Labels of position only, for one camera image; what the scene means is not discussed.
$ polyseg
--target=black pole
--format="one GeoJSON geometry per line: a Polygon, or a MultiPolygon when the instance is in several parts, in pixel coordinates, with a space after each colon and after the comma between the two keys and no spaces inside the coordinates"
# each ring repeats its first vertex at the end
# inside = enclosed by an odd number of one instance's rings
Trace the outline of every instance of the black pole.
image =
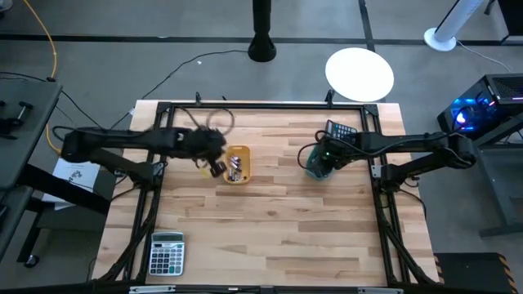
{"type": "Polygon", "coordinates": [[[267,62],[276,57],[276,47],[269,36],[270,1],[253,0],[254,38],[248,47],[248,56],[256,62],[267,62]]]}

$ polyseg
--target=wooden tabletop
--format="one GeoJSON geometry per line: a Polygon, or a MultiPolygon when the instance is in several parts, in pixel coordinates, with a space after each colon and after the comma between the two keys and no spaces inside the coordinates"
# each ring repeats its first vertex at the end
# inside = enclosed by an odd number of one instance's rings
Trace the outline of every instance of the wooden tabletop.
{"type": "MultiPolygon", "coordinates": [[[[154,121],[158,101],[138,101],[132,130],[154,121]]],[[[404,135],[398,104],[378,105],[382,132],[404,135]]],[[[191,110],[205,124],[209,109],[191,110]]],[[[365,161],[336,171],[327,180],[311,179],[297,165],[297,152],[314,141],[327,119],[361,130],[360,114],[350,110],[232,109],[235,129],[228,144],[251,149],[252,178],[247,185],[204,179],[190,160],[170,159],[163,180],[155,231],[179,230],[186,236],[184,274],[148,276],[147,283],[299,286],[386,285],[378,225],[365,161]]],[[[230,118],[218,114],[213,126],[230,118]]],[[[177,111],[176,126],[193,127],[177,111]]],[[[310,150],[302,153],[306,161],[310,150]]],[[[124,156],[145,161],[143,150],[124,156]]],[[[405,163],[409,154],[388,154],[405,163]]],[[[125,181],[116,194],[131,187],[125,181]]],[[[418,194],[417,189],[403,187],[418,194]]],[[[115,200],[110,208],[93,278],[104,274],[127,246],[138,191],[115,200]]],[[[431,242],[420,203],[396,194],[405,246],[432,279],[437,280],[431,242]]],[[[137,272],[142,247],[136,251],[137,272]]],[[[396,253],[392,253],[400,278],[396,253]]]]}

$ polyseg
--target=paper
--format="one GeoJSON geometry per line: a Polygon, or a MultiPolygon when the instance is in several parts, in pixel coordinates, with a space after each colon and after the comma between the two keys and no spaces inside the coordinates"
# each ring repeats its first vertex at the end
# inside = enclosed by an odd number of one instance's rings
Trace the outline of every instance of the paper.
{"type": "MultiPolygon", "coordinates": [[[[63,180],[68,180],[71,184],[92,192],[100,166],[94,163],[69,163],[62,158],[58,158],[55,170],[52,175],[63,180]]],[[[55,210],[73,206],[64,199],[57,198],[50,194],[44,194],[42,201],[55,204],[55,210]]]]}

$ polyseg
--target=black table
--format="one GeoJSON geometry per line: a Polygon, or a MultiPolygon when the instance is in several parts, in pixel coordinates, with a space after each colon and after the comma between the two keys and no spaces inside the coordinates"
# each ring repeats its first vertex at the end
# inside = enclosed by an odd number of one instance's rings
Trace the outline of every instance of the black table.
{"type": "Polygon", "coordinates": [[[0,100],[5,102],[0,109],[0,118],[16,118],[22,109],[19,106],[20,101],[33,106],[24,113],[22,117],[24,124],[11,133],[16,137],[15,140],[0,138],[0,163],[2,163],[0,204],[7,207],[7,212],[0,220],[0,259],[25,210],[38,213],[25,244],[20,250],[18,261],[26,262],[30,258],[39,234],[36,224],[41,212],[48,205],[31,197],[33,189],[52,194],[103,215],[109,210],[110,201],[108,199],[28,164],[29,157],[42,135],[47,120],[51,117],[60,93],[61,85],[55,82],[0,80],[0,100]]]}

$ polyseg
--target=gray floor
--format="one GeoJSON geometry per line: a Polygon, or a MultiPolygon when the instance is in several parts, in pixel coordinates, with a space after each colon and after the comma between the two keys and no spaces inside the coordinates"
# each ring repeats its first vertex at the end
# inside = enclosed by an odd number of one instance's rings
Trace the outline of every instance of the gray floor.
{"type": "MultiPolygon", "coordinates": [[[[454,0],[367,0],[375,38],[421,39],[437,26],[454,0]]],[[[363,38],[357,0],[273,0],[272,35],[303,38],[363,38]]],[[[34,8],[54,34],[130,36],[252,37],[250,2],[244,0],[111,0],[34,1],[34,8]]],[[[22,1],[0,21],[0,33],[41,33],[22,1]]],[[[460,33],[462,39],[499,40],[494,22],[482,10],[460,33]]],[[[137,99],[182,61],[200,53],[246,50],[246,44],[220,43],[89,43],[58,42],[58,75],[65,90],[102,126],[125,114],[137,99]]],[[[344,47],[320,44],[277,44],[278,56],[267,64],[244,53],[201,58],[166,82],[150,99],[308,100],[324,98],[326,60],[344,47]]],[[[473,47],[523,71],[523,47],[473,47]]],[[[504,68],[456,48],[438,53],[425,46],[377,46],[390,64],[396,83],[387,102],[400,103],[409,134],[438,131],[436,115],[484,74],[504,68]]],[[[46,77],[52,56],[47,42],[0,41],[0,70],[46,77]]],[[[59,106],[78,125],[89,125],[67,100],[59,106]]],[[[126,127],[129,119],[120,127],[126,127]]],[[[55,112],[50,124],[70,122],[55,112]]],[[[40,140],[31,162],[52,171],[56,154],[40,140]]],[[[441,170],[421,181],[428,227],[435,252],[499,252],[523,290],[523,235],[481,239],[480,229],[497,224],[488,190],[477,167],[441,170]]],[[[15,263],[33,216],[27,213],[0,264],[0,287],[28,287],[85,280],[97,251],[100,233],[44,232],[34,269],[15,263]]]]}

